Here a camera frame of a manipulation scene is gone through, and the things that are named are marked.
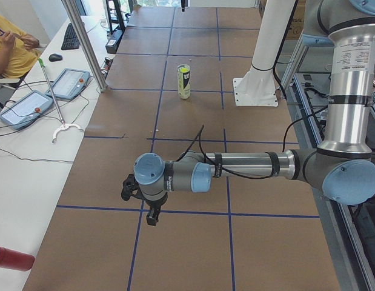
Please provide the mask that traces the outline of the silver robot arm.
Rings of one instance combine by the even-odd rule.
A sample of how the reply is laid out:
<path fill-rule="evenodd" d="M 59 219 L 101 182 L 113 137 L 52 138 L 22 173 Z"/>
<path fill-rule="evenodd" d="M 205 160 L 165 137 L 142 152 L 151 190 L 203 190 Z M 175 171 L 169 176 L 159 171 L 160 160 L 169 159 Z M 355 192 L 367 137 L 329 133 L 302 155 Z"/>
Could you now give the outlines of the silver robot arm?
<path fill-rule="evenodd" d="M 157 224 L 169 192 L 207 192 L 211 180 L 221 176 L 283 176 L 303 181 L 346 205 L 375 195 L 375 165 L 365 142 L 373 105 L 375 1 L 307 1 L 303 39 L 306 45 L 334 47 L 324 140 L 315 149 L 280 153 L 187 149 L 175 161 L 143 154 L 124 181 L 121 196 L 149 205 L 149 225 Z"/>

